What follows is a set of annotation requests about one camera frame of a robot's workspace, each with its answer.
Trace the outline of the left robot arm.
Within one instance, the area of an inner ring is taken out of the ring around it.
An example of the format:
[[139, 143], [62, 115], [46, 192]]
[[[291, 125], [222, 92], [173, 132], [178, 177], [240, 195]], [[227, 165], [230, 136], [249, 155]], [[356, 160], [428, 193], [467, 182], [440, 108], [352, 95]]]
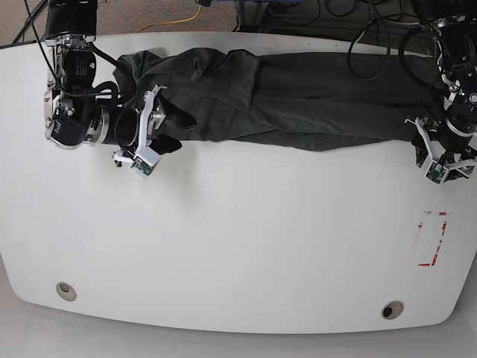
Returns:
[[[441, 98], [443, 112], [429, 118], [410, 121], [416, 128], [411, 142], [416, 149], [417, 165], [431, 162], [426, 177], [441, 185], [448, 180], [470, 178], [476, 167], [476, 150], [470, 141], [476, 133], [476, 56], [475, 1], [413, 1], [413, 17], [419, 27], [401, 39], [398, 60], [404, 73], [424, 88], [431, 98]], [[438, 91], [434, 84], [420, 80], [407, 67], [404, 51], [415, 34], [431, 31], [439, 47], [439, 81], [446, 85]]]

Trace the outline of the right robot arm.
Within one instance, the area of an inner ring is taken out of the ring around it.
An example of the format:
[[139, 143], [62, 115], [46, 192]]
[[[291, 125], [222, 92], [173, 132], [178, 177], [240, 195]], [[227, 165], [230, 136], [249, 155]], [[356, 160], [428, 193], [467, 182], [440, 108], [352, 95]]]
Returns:
[[[117, 145], [132, 157], [145, 105], [127, 106], [137, 99], [131, 71], [94, 44], [97, 8], [96, 1], [48, 2], [45, 137], [64, 149], [76, 149], [84, 143]], [[112, 81], [93, 84], [98, 58], [114, 65], [123, 77], [122, 87]]]

